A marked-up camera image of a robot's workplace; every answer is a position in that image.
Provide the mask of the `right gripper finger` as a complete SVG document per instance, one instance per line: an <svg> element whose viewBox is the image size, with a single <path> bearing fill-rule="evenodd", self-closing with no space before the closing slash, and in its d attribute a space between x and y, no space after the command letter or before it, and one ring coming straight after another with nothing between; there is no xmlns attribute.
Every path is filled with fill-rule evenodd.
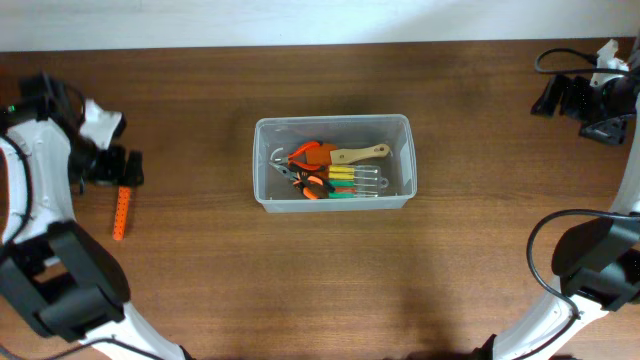
<svg viewBox="0 0 640 360"><path fill-rule="evenodd" d="M530 110L531 115L552 117L563 95L563 76L555 75L547 83L542 95Z"/></svg>
<svg viewBox="0 0 640 360"><path fill-rule="evenodd" d="M628 123L633 118L633 114L628 114L584 124L579 135L605 145L622 145L627 138Z"/></svg>

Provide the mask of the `orange perforated bar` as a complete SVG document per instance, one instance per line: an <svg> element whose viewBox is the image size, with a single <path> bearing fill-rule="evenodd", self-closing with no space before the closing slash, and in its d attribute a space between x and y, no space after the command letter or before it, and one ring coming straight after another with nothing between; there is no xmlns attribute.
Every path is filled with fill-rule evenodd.
<svg viewBox="0 0 640 360"><path fill-rule="evenodd" d="M131 189L129 187L121 186L118 189L116 213L112 232L112 237L115 241L122 241L125 237L130 200Z"/></svg>

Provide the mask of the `red-handled side cutters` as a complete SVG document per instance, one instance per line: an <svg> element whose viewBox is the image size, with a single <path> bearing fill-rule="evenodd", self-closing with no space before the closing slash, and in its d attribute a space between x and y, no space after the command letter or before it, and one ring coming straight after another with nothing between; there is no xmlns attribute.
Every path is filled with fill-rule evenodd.
<svg viewBox="0 0 640 360"><path fill-rule="evenodd" d="M307 172L325 171L326 170L325 165L308 164L300 161L301 157L306 157L307 151L319 148L322 144L323 144L322 141L316 141L316 140L306 142L300 145L293 153L290 153L286 157L273 159L272 162L277 165L293 167L294 169L301 169L302 171L307 171Z"/></svg>

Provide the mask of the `orange-black needle-nose pliers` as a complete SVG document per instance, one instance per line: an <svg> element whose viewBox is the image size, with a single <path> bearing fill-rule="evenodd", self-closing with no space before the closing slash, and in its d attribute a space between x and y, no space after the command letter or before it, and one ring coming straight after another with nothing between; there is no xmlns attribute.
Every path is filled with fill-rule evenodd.
<svg viewBox="0 0 640 360"><path fill-rule="evenodd" d="M292 185L307 199L328 199L336 191L328 179L317 172L308 171L297 165L284 165L270 162L269 165L287 178Z"/></svg>

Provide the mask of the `orange scraper with wooden handle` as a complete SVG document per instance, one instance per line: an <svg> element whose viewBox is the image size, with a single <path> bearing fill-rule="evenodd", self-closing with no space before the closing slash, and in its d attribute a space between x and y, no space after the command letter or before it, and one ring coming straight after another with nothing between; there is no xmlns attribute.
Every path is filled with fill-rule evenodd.
<svg viewBox="0 0 640 360"><path fill-rule="evenodd" d="M350 165L362 160L384 158L390 153L387 144L377 144L367 148L338 148L333 144L323 144L306 152L306 163L325 165Z"/></svg>

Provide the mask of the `clear case of screwdrivers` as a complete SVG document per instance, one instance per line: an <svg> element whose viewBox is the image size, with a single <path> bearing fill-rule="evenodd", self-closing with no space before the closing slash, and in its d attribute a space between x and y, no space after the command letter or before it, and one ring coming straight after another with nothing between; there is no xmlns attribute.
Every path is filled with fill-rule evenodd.
<svg viewBox="0 0 640 360"><path fill-rule="evenodd" d="M376 198L384 193L389 180L378 166L331 165L329 184L334 188L329 193L331 199Z"/></svg>

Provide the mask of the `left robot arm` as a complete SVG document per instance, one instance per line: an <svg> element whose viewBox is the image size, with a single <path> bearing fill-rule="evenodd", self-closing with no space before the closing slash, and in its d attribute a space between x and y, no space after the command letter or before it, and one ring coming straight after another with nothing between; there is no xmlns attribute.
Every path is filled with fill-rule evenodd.
<svg viewBox="0 0 640 360"><path fill-rule="evenodd" d="M22 78L1 109L8 214L1 234L1 295L44 338L111 359L188 359L136 310L117 260L77 222L72 187L116 186L114 236L125 202L143 185L141 152L116 144L127 122L46 73Z"/></svg>

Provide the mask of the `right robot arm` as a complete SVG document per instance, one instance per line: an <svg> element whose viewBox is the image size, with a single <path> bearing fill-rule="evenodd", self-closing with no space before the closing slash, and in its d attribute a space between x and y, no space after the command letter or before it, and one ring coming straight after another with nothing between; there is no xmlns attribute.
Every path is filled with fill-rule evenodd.
<svg viewBox="0 0 640 360"><path fill-rule="evenodd" d="M550 80L531 112L568 116L579 122L583 138L621 145L629 121L639 119L639 49L617 57L619 44L609 40L594 54L581 53L588 67L544 69ZM545 281L534 263L534 242L549 222L584 216L568 229L551 259L553 278ZM547 215L532 229L526 244L530 273L544 293L511 328L491 335L473 359L556 359L581 329L627 304L639 301L639 142L631 145L614 202L607 211L567 209Z"/></svg>

